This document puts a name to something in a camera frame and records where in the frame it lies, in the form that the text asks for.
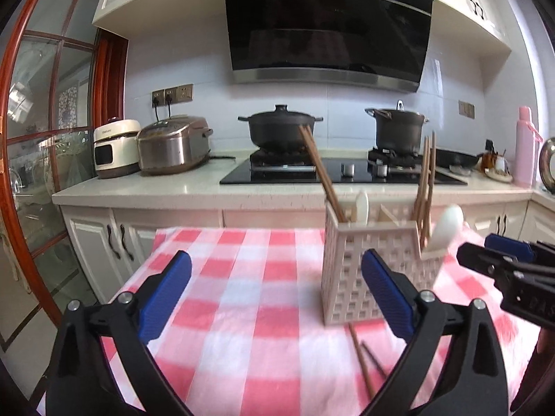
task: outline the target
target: pot handle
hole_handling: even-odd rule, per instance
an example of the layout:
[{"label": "pot handle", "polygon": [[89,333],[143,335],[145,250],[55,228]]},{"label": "pot handle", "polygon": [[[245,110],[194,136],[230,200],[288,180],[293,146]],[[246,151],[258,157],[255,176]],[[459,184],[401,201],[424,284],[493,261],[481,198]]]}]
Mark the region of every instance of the pot handle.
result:
[{"label": "pot handle", "polygon": [[374,119],[376,118],[376,115],[379,115],[385,119],[391,120],[391,113],[389,111],[385,111],[383,109],[374,109],[374,108],[366,108],[365,111],[369,116],[372,116]]}]

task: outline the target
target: white rice cooker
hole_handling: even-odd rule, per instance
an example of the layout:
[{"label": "white rice cooker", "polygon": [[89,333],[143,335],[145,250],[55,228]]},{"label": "white rice cooker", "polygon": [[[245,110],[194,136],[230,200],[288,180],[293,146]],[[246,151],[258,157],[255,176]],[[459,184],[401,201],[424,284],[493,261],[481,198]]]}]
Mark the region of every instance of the white rice cooker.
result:
[{"label": "white rice cooker", "polygon": [[116,120],[94,130],[94,168],[99,178],[115,178],[139,170],[139,150],[135,137],[137,120]]}]

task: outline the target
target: blue gripper pad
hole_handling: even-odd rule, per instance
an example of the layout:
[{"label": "blue gripper pad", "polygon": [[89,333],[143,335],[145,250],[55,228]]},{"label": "blue gripper pad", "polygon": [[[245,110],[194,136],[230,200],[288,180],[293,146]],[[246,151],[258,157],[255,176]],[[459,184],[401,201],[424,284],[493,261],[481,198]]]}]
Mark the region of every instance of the blue gripper pad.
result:
[{"label": "blue gripper pad", "polygon": [[173,257],[171,269],[166,272],[160,285],[140,311],[139,339],[143,344],[156,339],[162,333],[171,312],[191,279],[191,257],[182,251]]},{"label": "blue gripper pad", "polygon": [[364,253],[360,268],[362,276],[370,292],[374,295],[374,299],[376,299],[379,309],[384,314],[391,331],[396,337],[402,338],[408,343],[415,332],[413,326],[415,315],[403,292],[393,280],[392,274],[399,276],[401,274],[392,272],[374,249],[367,250]]},{"label": "blue gripper pad", "polygon": [[527,242],[516,241],[494,233],[486,237],[484,247],[509,256],[515,256],[521,263],[532,263],[536,257],[532,247]]}]

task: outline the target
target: black cooktop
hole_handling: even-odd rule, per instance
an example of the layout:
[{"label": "black cooktop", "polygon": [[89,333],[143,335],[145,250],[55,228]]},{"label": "black cooktop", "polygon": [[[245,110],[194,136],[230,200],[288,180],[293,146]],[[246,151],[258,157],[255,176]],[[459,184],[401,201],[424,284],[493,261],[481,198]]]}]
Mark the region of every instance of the black cooktop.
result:
[{"label": "black cooktop", "polygon": [[[418,184],[420,174],[415,173],[389,173],[385,178],[373,175],[373,165],[366,159],[349,158],[323,158],[327,173],[333,183],[376,183],[376,184]],[[341,176],[342,164],[354,164],[355,175],[353,178]],[[287,183],[319,183],[316,172],[253,172],[249,159],[242,162],[220,184],[287,184]],[[467,183],[462,180],[436,171],[435,184],[460,184]]]}]

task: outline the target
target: white countertop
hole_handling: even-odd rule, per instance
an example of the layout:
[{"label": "white countertop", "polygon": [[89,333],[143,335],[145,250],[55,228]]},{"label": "white countertop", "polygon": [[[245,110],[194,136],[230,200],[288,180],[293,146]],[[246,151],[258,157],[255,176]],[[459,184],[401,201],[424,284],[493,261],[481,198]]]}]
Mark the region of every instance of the white countertop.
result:
[{"label": "white countertop", "polygon": [[[57,205],[141,208],[141,209],[324,209],[324,190],[320,184],[226,184],[219,181],[248,157],[235,153],[232,159],[212,159],[195,170],[165,176],[93,178],[52,195]],[[365,152],[323,152],[327,157],[364,157]],[[478,172],[468,186],[436,185],[434,206],[451,203],[476,205],[532,200],[555,211],[555,199],[543,191],[523,189],[488,179]],[[365,189],[371,200],[414,198],[415,184],[334,184],[338,196],[345,197]]]}]

